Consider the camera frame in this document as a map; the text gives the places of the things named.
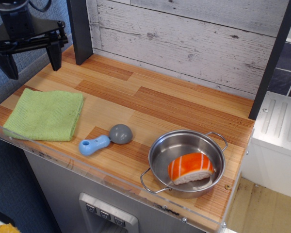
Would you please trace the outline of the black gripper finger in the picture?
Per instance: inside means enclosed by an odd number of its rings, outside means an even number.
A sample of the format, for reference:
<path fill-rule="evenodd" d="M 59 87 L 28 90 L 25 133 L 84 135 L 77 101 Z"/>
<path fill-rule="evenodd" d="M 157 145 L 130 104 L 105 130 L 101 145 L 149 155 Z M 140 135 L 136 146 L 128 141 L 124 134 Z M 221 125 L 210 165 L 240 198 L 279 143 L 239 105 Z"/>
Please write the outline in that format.
<path fill-rule="evenodd" d="M 0 53 L 0 69 L 9 79 L 18 80 L 18 69 L 12 55 Z"/>
<path fill-rule="evenodd" d="M 46 50 L 53 70 L 59 70 L 62 63 L 62 50 L 60 44 L 57 42 L 52 43 L 46 47 Z"/>

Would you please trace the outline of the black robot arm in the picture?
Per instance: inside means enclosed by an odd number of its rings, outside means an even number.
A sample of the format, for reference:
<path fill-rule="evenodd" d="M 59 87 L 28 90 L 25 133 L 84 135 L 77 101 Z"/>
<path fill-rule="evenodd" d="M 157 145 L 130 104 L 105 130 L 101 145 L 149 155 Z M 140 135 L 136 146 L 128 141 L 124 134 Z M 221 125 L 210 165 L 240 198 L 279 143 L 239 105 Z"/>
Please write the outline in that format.
<path fill-rule="evenodd" d="M 30 0 L 0 0 L 0 69 L 13 80 L 18 69 L 13 54 L 45 48 L 53 70 L 61 68 L 62 48 L 68 43 L 65 22 L 33 16 Z"/>

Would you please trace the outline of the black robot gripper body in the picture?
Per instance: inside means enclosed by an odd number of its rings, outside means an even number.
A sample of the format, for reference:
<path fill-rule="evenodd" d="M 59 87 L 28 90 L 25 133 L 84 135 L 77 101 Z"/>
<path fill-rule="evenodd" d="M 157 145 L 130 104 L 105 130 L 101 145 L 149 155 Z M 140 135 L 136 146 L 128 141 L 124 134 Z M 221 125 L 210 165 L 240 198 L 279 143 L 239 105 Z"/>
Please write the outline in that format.
<path fill-rule="evenodd" d="M 68 42 L 61 20 L 33 16 L 27 4 L 0 4 L 0 53 L 16 54 Z"/>

